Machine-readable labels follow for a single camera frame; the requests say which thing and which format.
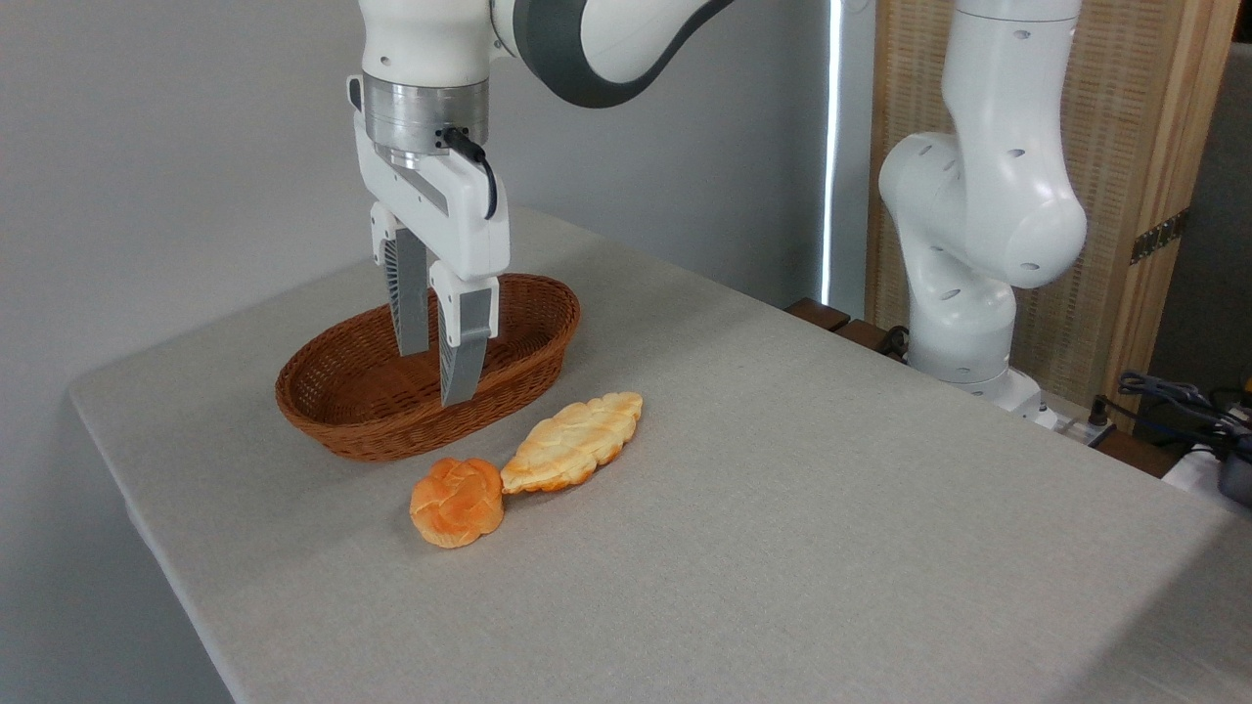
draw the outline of gray gripper finger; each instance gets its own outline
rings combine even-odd
[[[383,268],[401,356],[426,352],[429,349],[426,244],[412,230],[397,230],[394,241],[383,241]]]
[[[439,302],[439,391],[444,406],[473,398],[491,337],[491,289],[461,294],[461,344],[452,347]]]

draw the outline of orange bread bun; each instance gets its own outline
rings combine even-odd
[[[505,494],[556,491],[591,477],[612,462],[631,437],[644,411],[639,393],[610,393],[586,403],[571,403],[540,421],[517,455],[501,470]]]
[[[463,547],[505,520],[500,471],[483,460],[439,460],[413,487],[408,515],[427,542]]]

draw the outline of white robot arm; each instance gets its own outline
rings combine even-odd
[[[914,134],[880,192],[910,289],[909,365],[1049,425],[1010,370],[1014,286],[1055,281],[1087,215],[1065,173],[1060,94],[1080,0],[957,0],[943,96],[955,135]]]
[[[646,89],[731,0],[361,0],[363,74],[348,80],[374,259],[387,269],[402,355],[427,348],[439,301],[443,403],[473,396],[498,333],[508,203],[486,153],[493,58],[515,55],[553,93],[607,108]],[[437,262],[427,276],[427,249]]]

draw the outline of wicker basket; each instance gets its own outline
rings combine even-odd
[[[500,337],[487,344],[475,397],[439,403],[437,304],[428,352],[401,357],[387,306],[313,338],[278,375],[278,407],[331,452],[382,462],[443,447],[540,397],[556,382],[578,326],[578,299],[558,281],[500,277]]]

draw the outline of round bread roll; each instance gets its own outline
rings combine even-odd
[[[500,470],[483,460],[446,457],[413,486],[408,515],[427,542],[463,547],[505,520]]]

